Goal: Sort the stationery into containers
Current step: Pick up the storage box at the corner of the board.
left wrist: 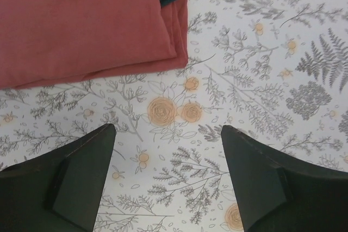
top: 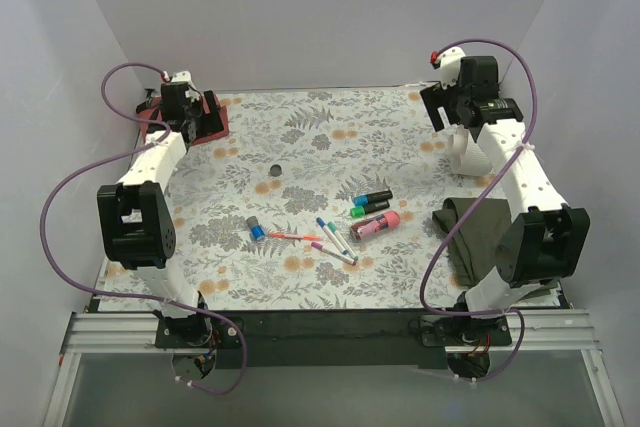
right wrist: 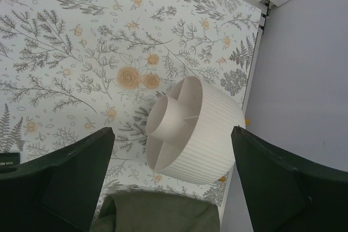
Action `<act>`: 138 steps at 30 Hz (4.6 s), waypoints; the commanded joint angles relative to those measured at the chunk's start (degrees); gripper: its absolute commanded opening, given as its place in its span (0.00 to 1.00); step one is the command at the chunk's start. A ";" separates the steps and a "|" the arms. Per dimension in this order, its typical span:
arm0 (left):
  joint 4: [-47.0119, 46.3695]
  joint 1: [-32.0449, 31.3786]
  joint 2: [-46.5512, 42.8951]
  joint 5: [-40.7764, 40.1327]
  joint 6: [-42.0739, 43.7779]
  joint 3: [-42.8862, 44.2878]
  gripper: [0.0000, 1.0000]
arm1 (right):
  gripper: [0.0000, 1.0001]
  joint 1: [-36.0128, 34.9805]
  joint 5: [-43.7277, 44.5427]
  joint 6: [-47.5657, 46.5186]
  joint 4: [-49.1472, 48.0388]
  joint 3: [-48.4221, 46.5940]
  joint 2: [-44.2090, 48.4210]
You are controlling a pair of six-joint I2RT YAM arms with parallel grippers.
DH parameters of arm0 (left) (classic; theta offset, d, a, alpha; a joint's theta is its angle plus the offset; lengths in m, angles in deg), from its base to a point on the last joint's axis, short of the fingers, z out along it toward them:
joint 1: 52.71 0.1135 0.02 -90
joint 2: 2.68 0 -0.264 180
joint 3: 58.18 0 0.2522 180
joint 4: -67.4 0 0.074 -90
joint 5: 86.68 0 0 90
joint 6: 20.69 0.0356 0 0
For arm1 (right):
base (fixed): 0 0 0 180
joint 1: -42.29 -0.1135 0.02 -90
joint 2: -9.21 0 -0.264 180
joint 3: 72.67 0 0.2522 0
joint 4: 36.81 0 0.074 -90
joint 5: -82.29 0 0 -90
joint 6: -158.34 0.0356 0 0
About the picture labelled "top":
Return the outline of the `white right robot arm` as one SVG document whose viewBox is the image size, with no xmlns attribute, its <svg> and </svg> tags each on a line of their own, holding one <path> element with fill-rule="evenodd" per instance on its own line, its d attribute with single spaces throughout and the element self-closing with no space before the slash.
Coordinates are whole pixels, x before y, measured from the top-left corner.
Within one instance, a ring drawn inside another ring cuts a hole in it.
<svg viewBox="0 0 640 427">
<path fill-rule="evenodd" d="M 511 213 L 494 267 L 464 293 L 463 313 L 452 320 L 454 336 L 471 345 L 488 333 L 487 319 L 504 315 L 542 284 L 575 272 L 590 218 L 585 209 L 570 207 L 549 181 L 519 106 L 500 95 L 494 57 L 467 56 L 453 47 L 433 54 L 431 63 L 440 80 L 420 95 L 433 128 L 463 129 L 491 162 Z"/>
</svg>

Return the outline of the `green capped black highlighter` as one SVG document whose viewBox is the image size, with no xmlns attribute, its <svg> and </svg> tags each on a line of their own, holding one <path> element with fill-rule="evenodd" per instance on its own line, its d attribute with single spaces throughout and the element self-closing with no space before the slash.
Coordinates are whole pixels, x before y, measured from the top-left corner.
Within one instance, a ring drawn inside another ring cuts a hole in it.
<svg viewBox="0 0 640 427">
<path fill-rule="evenodd" d="M 387 200 L 358 205 L 350 210 L 350 215 L 352 218 L 361 218 L 388 209 L 389 206 L 390 204 Z"/>
</svg>

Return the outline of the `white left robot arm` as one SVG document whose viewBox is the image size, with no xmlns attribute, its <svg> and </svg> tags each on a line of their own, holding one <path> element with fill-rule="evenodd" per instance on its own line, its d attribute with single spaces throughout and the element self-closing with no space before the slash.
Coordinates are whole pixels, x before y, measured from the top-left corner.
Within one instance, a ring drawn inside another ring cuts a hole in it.
<svg viewBox="0 0 640 427">
<path fill-rule="evenodd" d="M 165 199 L 166 187 L 188 149 L 228 132 L 226 114 L 215 94 L 197 90 L 186 71 L 174 74 L 160 93 L 139 109 L 149 123 L 142 133 L 143 152 L 114 185 L 100 187 L 97 204 L 105 253 L 144 283 L 160 304 L 159 316 L 178 324 L 178 334 L 193 347 L 213 333 L 211 320 L 198 312 L 199 292 L 171 263 L 176 232 Z"/>
</svg>

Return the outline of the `blue grey glue stick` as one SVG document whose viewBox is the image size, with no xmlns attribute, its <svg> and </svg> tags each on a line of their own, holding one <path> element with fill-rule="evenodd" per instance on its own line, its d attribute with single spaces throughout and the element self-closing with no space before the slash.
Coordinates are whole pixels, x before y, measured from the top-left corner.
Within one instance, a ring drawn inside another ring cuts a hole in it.
<svg viewBox="0 0 640 427">
<path fill-rule="evenodd" d="M 266 234 L 264 232 L 264 229 L 255 216 L 248 217 L 246 219 L 246 225 L 251 233 L 252 238 L 256 242 L 259 242 L 265 238 Z"/>
</svg>

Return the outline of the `blue capped white marker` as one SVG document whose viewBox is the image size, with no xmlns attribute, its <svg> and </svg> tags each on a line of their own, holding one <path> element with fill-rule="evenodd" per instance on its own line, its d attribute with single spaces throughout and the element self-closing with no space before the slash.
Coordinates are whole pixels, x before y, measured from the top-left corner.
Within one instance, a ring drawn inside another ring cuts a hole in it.
<svg viewBox="0 0 640 427">
<path fill-rule="evenodd" d="M 331 230 L 331 228 L 328 226 L 328 224 L 321 217 L 317 217 L 316 218 L 316 222 L 321 227 L 321 229 L 324 231 L 324 233 L 328 236 L 328 238 L 331 240 L 331 242 L 334 244 L 336 249 L 341 254 L 347 256 L 348 255 L 348 250 L 343 247 L 342 243 L 338 240 L 338 238 L 336 237 L 335 233 Z"/>
</svg>

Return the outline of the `orange pen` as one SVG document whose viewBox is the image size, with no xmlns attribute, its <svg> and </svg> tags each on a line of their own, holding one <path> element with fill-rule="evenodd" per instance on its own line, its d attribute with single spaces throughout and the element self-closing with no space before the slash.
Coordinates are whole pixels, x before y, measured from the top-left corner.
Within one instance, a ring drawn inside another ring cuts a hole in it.
<svg viewBox="0 0 640 427">
<path fill-rule="evenodd" d="M 319 241 L 319 240 L 322 239 L 322 237 L 318 236 L 318 235 L 280 233 L 280 232 L 271 232 L 271 233 L 268 234 L 268 236 L 272 237 L 272 238 L 283 238 L 283 239 L 291 239 L 291 240 L 306 240 L 306 241 Z"/>
</svg>

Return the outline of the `white divided round container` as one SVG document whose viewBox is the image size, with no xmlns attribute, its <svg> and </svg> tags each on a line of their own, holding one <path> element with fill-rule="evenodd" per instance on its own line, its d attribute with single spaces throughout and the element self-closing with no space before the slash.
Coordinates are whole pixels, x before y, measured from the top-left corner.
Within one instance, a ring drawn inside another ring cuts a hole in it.
<svg viewBox="0 0 640 427">
<path fill-rule="evenodd" d="M 450 168 L 454 174 L 482 177 L 492 172 L 490 160 L 473 140 L 469 130 L 463 126 L 458 126 L 449 136 L 447 149 Z"/>
</svg>

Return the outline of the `blue capped black highlighter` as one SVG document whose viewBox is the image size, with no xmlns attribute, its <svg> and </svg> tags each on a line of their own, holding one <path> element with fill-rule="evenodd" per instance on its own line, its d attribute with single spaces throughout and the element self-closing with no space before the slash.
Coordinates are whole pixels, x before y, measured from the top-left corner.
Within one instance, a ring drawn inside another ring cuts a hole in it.
<svg viewBox="0 0 640 427">
<path fill-rule="evenodd" d="M 371 203 L 388 201 L 393 198 L 393 193 L 387 189 L 384 191 L 359 195 L 353 198 L 355 206 L 364 206 Z"/>
</svg>

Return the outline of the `pink capped white marker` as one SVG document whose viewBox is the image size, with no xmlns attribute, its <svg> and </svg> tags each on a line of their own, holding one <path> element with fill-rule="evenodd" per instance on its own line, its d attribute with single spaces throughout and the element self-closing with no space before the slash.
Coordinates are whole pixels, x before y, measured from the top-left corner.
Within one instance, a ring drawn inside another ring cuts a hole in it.
<svg viewBox="0 0 640 427">
<path fill-rule="evenodd" d="M 353 259 L 352 257 L 350 257 L 348 255 L 345 255 L 345 254 L 342 254 L 342 253 L 335 252 L 335 251 L 325 247 L 323 244 L 321 244 L 319 242 L 313 241 L 311 243 L 311 247 L 316 249 L 316 250 L 318 250 L 318 251 L 320 251 L 320 252 L 322 252 L 322 253 L 324 253 L 324 254 L 326 254 L 326 255 L 329 255 L 329 256 L 331 256 L 331 257 L 333 257 L 335 259 L 338 259 L 341 262 L 346 263 L 348 265 L 355 265 L 357 263 L 357 261 L 355 259 Z"/>
</svg>

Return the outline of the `teal capped white marker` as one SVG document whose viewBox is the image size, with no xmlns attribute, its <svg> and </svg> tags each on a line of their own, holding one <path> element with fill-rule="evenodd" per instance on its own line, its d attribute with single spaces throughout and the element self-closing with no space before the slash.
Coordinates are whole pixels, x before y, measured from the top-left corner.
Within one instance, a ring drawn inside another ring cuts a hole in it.
<svg viewBox="0 0 640 427">
<path fill-rule="evenodd" d="M 342 234 L 338 230 L 336 224 L 334 222 L 332 222 L 332 221 L 329 221 L 328 222 L 328 227 L 329 227 L 330 231 L 333 233 L 334 237 L 337 239 L 337 241 L 341 244 L 341 248 L 343 249 L 343 253 L 345 255 L 348 255 L 354 261 L 357 261 L 359 259 L 358 255 L 349 246 L 349 244 L 347 243 L 346 239 L 342 236 Z"/>
</svg>

